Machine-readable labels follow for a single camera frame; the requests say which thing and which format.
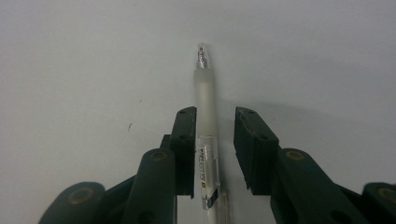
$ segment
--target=black plastic part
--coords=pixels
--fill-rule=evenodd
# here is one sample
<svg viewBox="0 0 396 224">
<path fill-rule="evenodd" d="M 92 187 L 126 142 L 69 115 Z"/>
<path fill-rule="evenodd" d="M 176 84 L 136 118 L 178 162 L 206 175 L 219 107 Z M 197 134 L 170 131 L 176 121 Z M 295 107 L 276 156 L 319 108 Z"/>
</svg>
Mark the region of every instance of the black plastic part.
<svg viewBox="0 0 396 224">
<path fill-rule="evenodd" d="M 396 186 L 370 183 L 364 187 L 362 198 L 375 223 L 396 223 Z"/>
<path fill-rule="evenodd" d="M 169 149 L 176 156 L 177 195 L 194 196 L 195 123 L 197 109 L 194 106 L 177 112 Z"/>
<path fill-rule="evenodd" d="M 233 144 L 236 158 L 253 195 L 270 195 L 270 170 L 279 150 L 279 140 L 259 114 L 237 107 Z"/>
<path fill-rule="evenodd" d="M 98 207 L 105 188 L 92 182 L 82 182 L 65 189 L 51 204 L 39 224 L 101 223 Z"/>
<path fill-rule="evenodd" d="M 307 153 L 279 150 L 275 168 L 297 213 L 295 223 L 369 223 Z"/>
<path fill-rule="evenodd" d="M 140 162 L 121 223 L 176 223 L 176 208 L 175 155 L 152 149 Z"/>
<path fill-rule="evenodd" d="M 120 223 L 126 202 L 134 185 L 134 176 L 105 192 L 99 214 L 106 224 Z"/>
</svg>

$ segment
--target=white surface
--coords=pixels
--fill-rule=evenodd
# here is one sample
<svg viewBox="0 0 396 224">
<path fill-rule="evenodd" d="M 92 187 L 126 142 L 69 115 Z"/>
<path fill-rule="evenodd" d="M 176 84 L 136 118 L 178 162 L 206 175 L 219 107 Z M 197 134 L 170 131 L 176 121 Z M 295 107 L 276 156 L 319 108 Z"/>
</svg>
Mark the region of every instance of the white surface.
<svg viewBox="0 0 396 224">
<path fill-rule="evenodd" d="M 193 105 L 200 42 L 216 69 L 233 223 L 275 223 L 234 156 L 237 105 L 340 185 L 396 182 L 395 9 L 391 0 L 1 1 L 0 223 L 37 223 L 77 182 L 108 189 L 134 175 Z M 178 223 L 201 223 L 200 207 L 199 197 L 180 199 Z"/>
</svg>

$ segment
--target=pen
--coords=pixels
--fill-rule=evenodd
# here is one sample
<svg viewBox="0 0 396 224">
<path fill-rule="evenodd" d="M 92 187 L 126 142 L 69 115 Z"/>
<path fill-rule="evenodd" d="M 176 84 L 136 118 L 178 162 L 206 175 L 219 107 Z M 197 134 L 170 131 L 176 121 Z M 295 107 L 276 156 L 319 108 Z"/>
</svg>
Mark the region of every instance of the pen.
<svg viewBox="0 0 396 224">
<path fill-rule="evenodd" d="M 195 145 L 199 161 L 204 219 L 207 219 L 208 224 L 221 224 L 221 192 L 214 78 L 209 56 L 203 44 L 198 45 L 194 85 L 197 106 L 197 136 Z"/>
</svg>

